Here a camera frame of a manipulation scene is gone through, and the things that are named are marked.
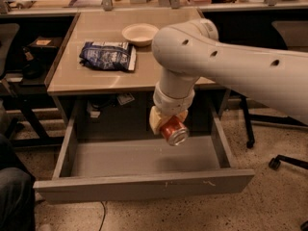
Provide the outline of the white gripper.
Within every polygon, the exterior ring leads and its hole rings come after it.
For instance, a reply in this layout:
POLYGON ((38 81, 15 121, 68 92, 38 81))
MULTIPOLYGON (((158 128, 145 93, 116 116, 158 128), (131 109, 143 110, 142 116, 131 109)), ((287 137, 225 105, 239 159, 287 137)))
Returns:
POLYGON ((155 86, 153 101, 154 106, 150 110, 149 125, 154 135, 160 133, 161 127, 165 125, 172 116, 184 122, 187 118, 187 109, 191 106, 194 98, 194 90, 190 90, 184 97, 171 97, 163 93, 159 85, 155 86))

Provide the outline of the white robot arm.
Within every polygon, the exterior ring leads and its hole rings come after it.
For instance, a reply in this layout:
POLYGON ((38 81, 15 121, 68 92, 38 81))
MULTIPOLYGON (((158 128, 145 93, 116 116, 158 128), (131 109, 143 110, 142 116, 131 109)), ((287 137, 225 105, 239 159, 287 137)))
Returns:
POLYGON ((208 19, 160 29, 152 53, 162 66, 149 117, 155 134, 172 116, 186 117, 201 77, 308 124, 307 53, 221 43, 208 19))

